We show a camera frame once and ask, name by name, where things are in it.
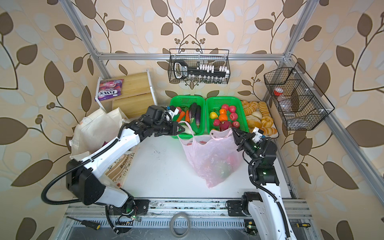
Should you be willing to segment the pink plastic grocery bag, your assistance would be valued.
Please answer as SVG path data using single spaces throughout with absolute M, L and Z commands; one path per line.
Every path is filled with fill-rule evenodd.
M 179 138 L 186 158 L 196 174 L 206 181 L 208 188 L 224 182 L 243 161 L 237 151 L 231 128 L 208 135 L 191 135 L 188 140 Z

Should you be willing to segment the cream canvas tote bag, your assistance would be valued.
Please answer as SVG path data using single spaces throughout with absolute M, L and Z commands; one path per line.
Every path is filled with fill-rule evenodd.
M 129 118 L 120 108 L 109 113 L 98 109 L 83 118 L 76 126 L 74 136 L 69 142 L 71 146 L 70 158 L 80 161 L 95 153 L 118 135 L 122 124 L 129 122 Z M 132 147 L 118 157 L 103 174 L 103 181 L 109 178 L 110 182 L 117 187 L 123 187 L 136 150 L 136 147 Z

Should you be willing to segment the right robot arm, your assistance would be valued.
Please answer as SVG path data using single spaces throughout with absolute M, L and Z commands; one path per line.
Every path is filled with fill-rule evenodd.
M 295 240 L 297 237 L 288 219 L 281 195 L 280 181 L 274 167 L 277 146 L 262 130 L 247 133 L 232 128 L 238 151 L 248 155 L 249 180 L 257 192 L 244 192 L 241 201 L 229 201 L 229 215 L 234 212 L 252 217 L 245 223 L 248 236 L 262 240 Z

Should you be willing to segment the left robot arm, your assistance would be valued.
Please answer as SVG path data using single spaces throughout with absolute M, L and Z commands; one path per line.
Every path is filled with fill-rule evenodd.
M 89 205 L 114 206 L 126 208 L 133 203 L 133 196 L 113 185 L 105 185 L 101 177 L 112 163 L 129 149 L 137 146 L 146 138 L 155 136 L 177 136 L 185 131 L 179 122 L 173 121 L 180 109 L 169 106 L 152 105 L 137 120 L 124 123 L 117 136 L 81 160 L 71 160 L 67 170 L 54 178 L 41 193 L 41 199 L 48 205 L 67 205 L 83 203 Z M 66 179 L 67 189 L 75 195 L 74 200 L 54 201 L 47 196 L 49 189 L 62 178 Z

